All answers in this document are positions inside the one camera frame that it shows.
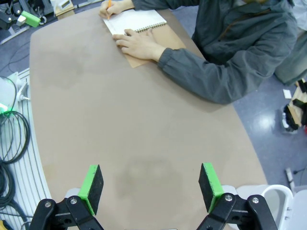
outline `cuff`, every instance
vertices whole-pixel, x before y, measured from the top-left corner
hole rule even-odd
[[[170,60],[172,53],[173,53],[173,50],[171,48],[166,48],[159,59],[158,67],[163,69],[163,67]]]
[[[136,11],[141,10],[141,1],[140,0],[132,0],[134,9]]]

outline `screw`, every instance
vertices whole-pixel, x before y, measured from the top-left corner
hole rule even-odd
[[[227,200],[227,201],[232,201],[232,196],[226,195],[226,196],[225,196],[225,200]]]
[[[45,203],[45,207],[50,207],[51,206],[51,203],[49,202],[49,201],[47,201],[46,203]]]
[[[259,200],[258,200],[257,197],[254,197],[251,201],[252,201],[253,203],[255,203],[255,204],[259,203]]]
[[[71,199],[71,204],[74,205],[77,203],[77,200],[75,198]]]

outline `hand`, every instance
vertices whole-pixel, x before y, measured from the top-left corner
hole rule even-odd
[[[102,18],[108,18],[112,14],[119,14],[125,10],[134,8],[132,0],[112,1],[109,8],[109,1],[105,0],[101,3],[99,9],[99,16]]]
[[[156,43],[152,29],[147,30],[145,34],[139,34],[133,30],[125,30],[125,33],[127,35],[113,35],[116,45],[121,46],[124,54],[139,59],[159,61],[166,48]]]

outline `green gripper pad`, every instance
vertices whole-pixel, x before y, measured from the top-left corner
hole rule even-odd
[[[207,212],[211,212],[216,202],[224,194],[221,183],[211,163],[203,163],[199,183]]]
[[[92,215],[97,214],[98,204],[104,186],[99,165],[91,165],[78,196],[87,203]]]

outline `gray jacket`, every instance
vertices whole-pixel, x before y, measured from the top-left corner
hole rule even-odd
[[[200,58],[166,49],[158,66],[183,88],[216,103],[233,102],[272,76],[296,42],[296,20],[287,0],[132,0],[136,10],[199,5],[193,40]]]

